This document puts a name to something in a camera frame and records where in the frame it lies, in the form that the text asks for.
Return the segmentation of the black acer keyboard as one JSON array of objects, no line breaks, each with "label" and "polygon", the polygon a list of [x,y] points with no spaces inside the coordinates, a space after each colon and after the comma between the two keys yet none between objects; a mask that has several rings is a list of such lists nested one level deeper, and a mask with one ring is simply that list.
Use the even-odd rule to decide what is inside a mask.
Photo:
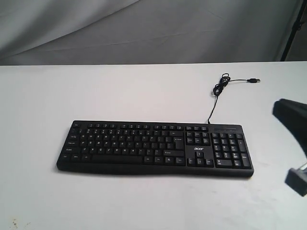
[{"label": "black acer keyboard", "polygon": [[119,175],[254,173],[240,125],[128,121],[73,121],[57,168]]}]

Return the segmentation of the black stand pole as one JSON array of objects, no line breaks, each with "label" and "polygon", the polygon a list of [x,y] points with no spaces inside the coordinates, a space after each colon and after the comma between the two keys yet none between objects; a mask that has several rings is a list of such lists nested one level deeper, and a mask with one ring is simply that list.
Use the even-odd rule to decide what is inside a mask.
[{"label": "black stand pole", "polygon": [[302,21],[302,17],[304,15],[304,11],[305,11],[306,7],[307,7],[307,1],[303,0],[302,3],[300,4],[300,9],[297,13],[297,17],[296,17],[296,19],[293,23],[292,28],[291,28],[291,33],[289,35],[289,38],[288,38],[287,43],[285,45],[285,48],[283,50],[282,56],[280,58],[281,62],[286,61],[287,55],[288,55],[290,48],[292,46],[292,43],[295,39],[295,35],[298,31],[301,30],[302,25],[305,23],[305,22]]}]

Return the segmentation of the grey backdrop cloth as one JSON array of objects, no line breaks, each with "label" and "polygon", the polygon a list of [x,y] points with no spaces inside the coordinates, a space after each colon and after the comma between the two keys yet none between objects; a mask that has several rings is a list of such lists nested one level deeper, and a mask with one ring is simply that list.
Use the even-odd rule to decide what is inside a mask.
[{"label": "grey backdrop cloth", "polygon": [[3,0],[2,65],[277,61],[297,0]]}]

